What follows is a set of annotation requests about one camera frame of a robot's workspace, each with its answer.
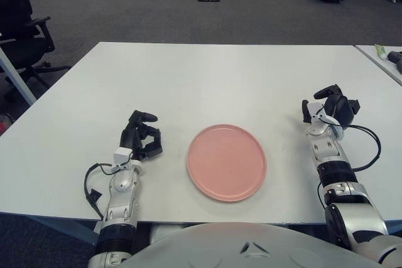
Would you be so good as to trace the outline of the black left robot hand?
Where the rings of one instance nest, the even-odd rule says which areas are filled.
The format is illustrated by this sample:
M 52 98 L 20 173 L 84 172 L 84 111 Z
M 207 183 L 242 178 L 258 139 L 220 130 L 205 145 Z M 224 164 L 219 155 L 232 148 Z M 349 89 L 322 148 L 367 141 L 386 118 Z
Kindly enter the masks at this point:
M 132 159 L 141 161 L 163 152 L 160 130 L 147 124 L 157 120 L 157 116 L 138 110 L 135 110 L 129 118 L 127 126 L 122 131 L 119 146 L 131 149 Z

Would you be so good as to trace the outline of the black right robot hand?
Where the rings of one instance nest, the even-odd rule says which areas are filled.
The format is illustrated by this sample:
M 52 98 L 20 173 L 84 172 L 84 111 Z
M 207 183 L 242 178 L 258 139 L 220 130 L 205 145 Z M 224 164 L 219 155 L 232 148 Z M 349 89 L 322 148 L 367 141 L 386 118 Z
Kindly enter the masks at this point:
M 315 100 L 324 99 L 325 103 L 309 103 L 308 100 L 302 100 L 304 123 L 311 124 L 312 118 L 315 118 L 330 125 L 339 124 L 346 129 L 361 108 L 359 101 L 348 99 L 337 84 L 319 90 L 313 97 Z

